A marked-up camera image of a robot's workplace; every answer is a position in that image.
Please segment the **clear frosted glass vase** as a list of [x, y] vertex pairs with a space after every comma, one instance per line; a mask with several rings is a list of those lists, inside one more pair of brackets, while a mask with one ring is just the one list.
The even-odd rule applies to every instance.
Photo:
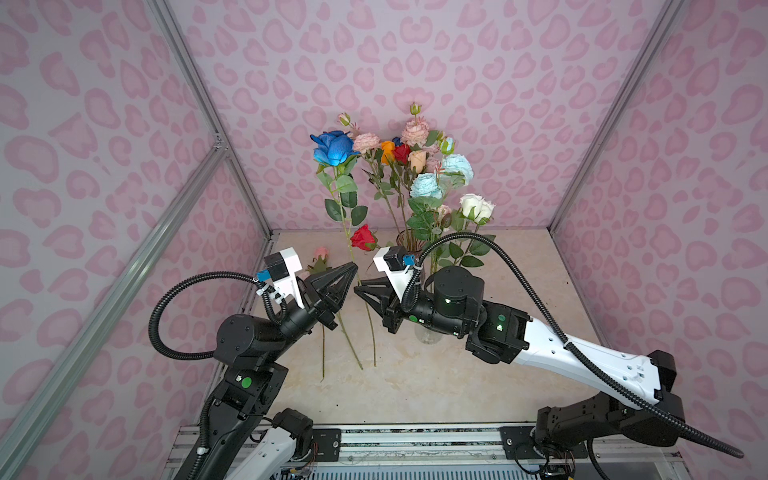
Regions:
[[430, 330], [422, 324], [414, 326], [414, 333], [416, 338], [425, 345], [437, 344], [443, 338], [441, 333]]

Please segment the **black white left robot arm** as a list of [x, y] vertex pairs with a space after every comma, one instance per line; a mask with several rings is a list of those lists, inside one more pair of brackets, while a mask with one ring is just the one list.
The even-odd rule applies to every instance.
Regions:
[[[178, 361], [213, 358], [225, 365], [223, 379], [201, 408], [199, 433], [176, 473], [178, 479], [222, 479], [256, 427], [267, 416], [288, 375], [278, 364], [317, 324], [337, 327], [341, 310], [358, 267], [348, 262], [305, 279], [298, 279], [280, 255], [256, 275], [214, 271], [194, 275], [172, 287], [157, 303], [149, 320], [152, 346]], [[256, 287], [266, 314], [233, 314], [219, 326], [210, 351], [182, 352], [165, 345], [159, 321], [171, 301], [184, 290], [209, 280], [231, 279]]]

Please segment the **light blue carnation spray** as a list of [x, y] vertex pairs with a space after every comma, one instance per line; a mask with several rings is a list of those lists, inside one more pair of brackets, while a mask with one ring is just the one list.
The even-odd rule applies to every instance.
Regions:
[[470, 161], [455, 151], [453, 137], [444, 136], [435, 141], [427, 151], [429, 156], [426, 170], [412, 181], [408, 205], [411, 217], [408, 229], [415, 237], [428, 244], [451, 233], [451, 213], [458, 208], [450, 204], [449, 196], [474, 179]]

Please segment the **peach artificial rose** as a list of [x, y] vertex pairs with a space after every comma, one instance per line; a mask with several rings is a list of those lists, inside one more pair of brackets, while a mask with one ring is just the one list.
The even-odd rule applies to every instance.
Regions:
[[424, 150], [416, 150], [409, 153], [408, 162], [413, 180], [426, 170], [428, 156], [428, 152]]

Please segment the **pink ribbed glass vase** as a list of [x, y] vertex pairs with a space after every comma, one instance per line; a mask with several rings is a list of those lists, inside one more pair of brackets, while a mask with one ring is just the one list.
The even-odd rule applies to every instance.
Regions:
[[421, 252], [426, 241], [416, 238], [410, 230], [402, 230], [396, 237], [396, 244], [404, 247], [411, 254], [417, 254]]

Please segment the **small red artificial rose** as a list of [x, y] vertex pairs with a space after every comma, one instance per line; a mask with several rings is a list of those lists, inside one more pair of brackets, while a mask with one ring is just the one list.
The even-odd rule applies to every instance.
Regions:
[[398, 205], [405, 230], [408, 230], [406, 209], [411, 182], [410, 153], [411, 149], [407, 144], [397, 143], [393, 151], [394, 160], [391, 162], [392, 174], [398, 191]]

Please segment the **orange artificial rose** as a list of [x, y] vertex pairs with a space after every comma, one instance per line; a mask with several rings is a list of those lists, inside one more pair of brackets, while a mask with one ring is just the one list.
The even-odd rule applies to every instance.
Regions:
[[397, 160], [395, 157], [395, 150], [397, 144], [392, 141], [384, 141], [380, 145], [381, 158], [380, 165], [383, 172], [387, 173], [390, 178], [390, 182], [395, 182], [398, 178]]

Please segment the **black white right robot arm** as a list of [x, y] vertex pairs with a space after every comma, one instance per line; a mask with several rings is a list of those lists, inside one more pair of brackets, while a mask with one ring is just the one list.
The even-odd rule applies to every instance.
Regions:
[[519, 364], [547, 370], [597, 389], [597, 394], [566, 407], [543, 407], [533, 436], [539, 444], [571, 447], [590, 439], [622, 435], [650, 446], [670, 447], [678, 430], [638, 407], [592, 373], [566, 350], [550, 327], [528, 313], [489, 301], [484, 281], [462, 267], [446, 267], [418, 286], [410, 309], [400, 300], [409, 279], [405, 271], [366, 280], [357, 296], [396, 333], [405, 320], [465, 340], [476, 358], [495, 365]]

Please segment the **white artificial rose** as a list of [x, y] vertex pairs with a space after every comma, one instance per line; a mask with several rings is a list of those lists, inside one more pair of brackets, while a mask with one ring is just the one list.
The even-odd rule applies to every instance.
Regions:
[[[484, 197], [473, 193], [464, 194], [459, 200], [458, 208], [451, 213], [450, 232], [477, 233], [482, 226], [490, 222], [494, 209], [495, 205]], [[487, 245], [476, 240], [452, 240], [447, 247], [447, 262], [451, 265], [477, 268], [483, 265], [481, 257], [489, 251]]]

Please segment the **pink rosebud spray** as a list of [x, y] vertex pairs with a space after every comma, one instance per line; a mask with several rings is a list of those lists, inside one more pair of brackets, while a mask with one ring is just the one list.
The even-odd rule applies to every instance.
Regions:
[[422, 149], [430, 135], [428, 121], [421, 115], [422, 106], [413, 102], [409, 106], [411, 117], [405, 122], [401, 132], [401, 142], [411, 150]]

